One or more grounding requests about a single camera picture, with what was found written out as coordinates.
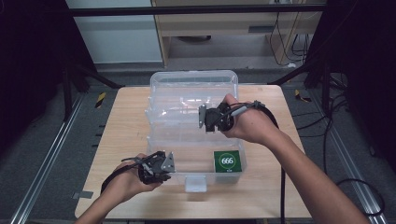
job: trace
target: green sticker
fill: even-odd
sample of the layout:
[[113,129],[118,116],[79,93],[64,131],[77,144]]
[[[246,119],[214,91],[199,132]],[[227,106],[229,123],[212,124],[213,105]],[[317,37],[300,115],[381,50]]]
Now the green sticker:
[[216,173],[242,172],[239,151],[215,151],[215,171]]

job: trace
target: metal frame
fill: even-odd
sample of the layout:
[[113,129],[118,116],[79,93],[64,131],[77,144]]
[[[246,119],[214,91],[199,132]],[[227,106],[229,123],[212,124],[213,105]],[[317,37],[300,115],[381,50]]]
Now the metal frame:
[[110,7],[110,8],[72,8],[68,10],[49,10],[44,14],[72,17],[92,16],[135,16],[171,14],[211,14],[211,13],[252,13],[252,12],[307,12],[325,11],[327,4],[274,4],[274,5],[226,5],[226,6],[188,6],[188,7]]
[[73,111],[71,113],[70,118],[63,123],[60,131],[56,135],[56,137],[52,143],[52,146],[49,149],[49,153],[47,154],[46,158],[44,159],[43,163],[41,164],[41,167],[38,170],[32,185],[26,192],[21,204],[18,206],[17,211],[12,216],[10,223],[22,224],[22,223],[25,223],[25,221],[29,217],[29,214],[32,211],[32,208],[35,205],[35,201],[47,180],[50,170],[51,170],[53,164],[55,163],[59,152],[61,151],[61,148],[64,144],[64,140],[66,139],[66,136],[68,135],[68,133],[73,125],[73,122],[74,122],[74,120],[77,116],[77,113],[81,107],[81,103],[82,103],[83,99],[84,99],[84,94],[83,93],[79,94],[77,100],[74,103]]
[[[319,100],[320,96],[318,95],[318,92],[316,90],[311,90],[309,91],[309,93],[312,96],[312,100],[316,104],[321,115],[325,116],[325,112],[322,110],[322,106],[320,105],[320,100]],[[341,163],[343,163],[343,166],[346,169],[347,175],[350,178],[363,180],[363,176],[361,172],[359,171],[355,162],[352,160],[352,157],[350,156],[347,147],[344,145],[344,142],[340,134],[337,132],[337,129],[334,126],[334,124],[330,128],[329,136],[332,139],[334,148],[338,154],[338,157],[341,160]],[[380,210],[380,207],[375,199],[374,194],[367,186],[363,186],[361,184],[356,184],[356,183],[353,183],[352,185],[356,190],[356,193],[358,194],[358,197],[361,201],[361,204],[363,205],[364,210],[367,213],[376,213]],[[371,223],[375,223],[375,224],[388,223],[387,220],[385,219],[384,214],[381,214],[380,216],[377,217],[369,217],[369,218]]]

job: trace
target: forearm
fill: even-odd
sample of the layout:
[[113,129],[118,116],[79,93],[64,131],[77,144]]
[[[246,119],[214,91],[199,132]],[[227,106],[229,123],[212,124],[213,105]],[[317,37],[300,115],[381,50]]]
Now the forearm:
[[299,191],[318,223],[368,223],[367,218],[284,133],[276,133],[269,149]]
[[116,204],[100,196],[92,205],[78,218],[76,224],[98,224],[101,223],[107,214],[115,207]]

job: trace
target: clear plastic container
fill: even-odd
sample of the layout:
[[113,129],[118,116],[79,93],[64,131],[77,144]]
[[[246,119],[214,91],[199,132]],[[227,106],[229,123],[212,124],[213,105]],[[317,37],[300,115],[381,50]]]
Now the clear plastic container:
[[[148,154],[173,151],[177,170],[165,184],[203,192],[206,185],[236,183],[247,166],[242,141],[199,129],[198,107],[217,107],[227,93],[237,98],[237,75],[228,70],[159,72],[151,77],[150,87]],[[214,152],[234,150],[242,172],[216,173]]]

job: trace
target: table top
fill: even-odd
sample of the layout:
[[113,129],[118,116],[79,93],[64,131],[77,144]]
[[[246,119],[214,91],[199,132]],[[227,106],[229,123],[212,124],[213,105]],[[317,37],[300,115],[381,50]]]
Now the table top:
[[[99,196],[103,181],[120,160],[147,151],[149,122],[145,115],[149,87],[119,90],[84,186],[90,199],[78,201],[79,217]],[[239,85],[239,101],[258,100],[275,115],[279,128],[303,150],[285,97],[278,86]],[[182,185],[163,184],[134,196],[106,218],[196,219],[280,217],[280,165],[265,147],[244,142],[247,168],[236,184],[209,185],[205,193],[187,193]],[[286,217],[310,217],[297,189],[286,180]]]

